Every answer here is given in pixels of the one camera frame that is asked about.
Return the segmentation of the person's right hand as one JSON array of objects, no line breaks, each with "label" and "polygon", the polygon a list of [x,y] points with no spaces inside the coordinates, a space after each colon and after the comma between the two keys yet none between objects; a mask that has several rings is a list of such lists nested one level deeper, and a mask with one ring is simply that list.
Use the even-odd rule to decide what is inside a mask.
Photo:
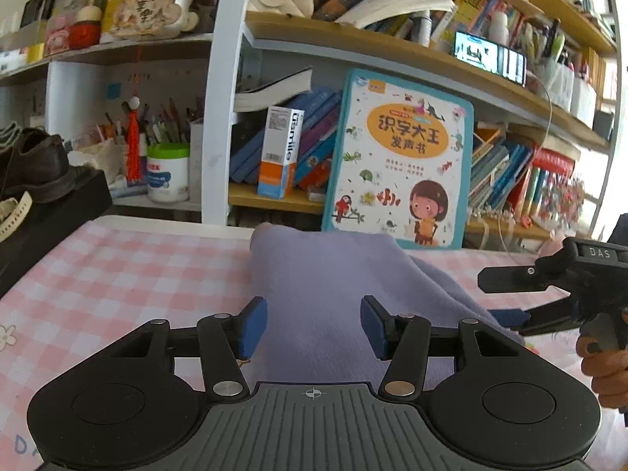
[{"label": "person's right hand", "polygon": [[627,408],[627,350],[603,347],[615,340],[613,324],[607,314],[599,314],[581,329],[576,352],[581,371],[590,378],[601,407]]}]

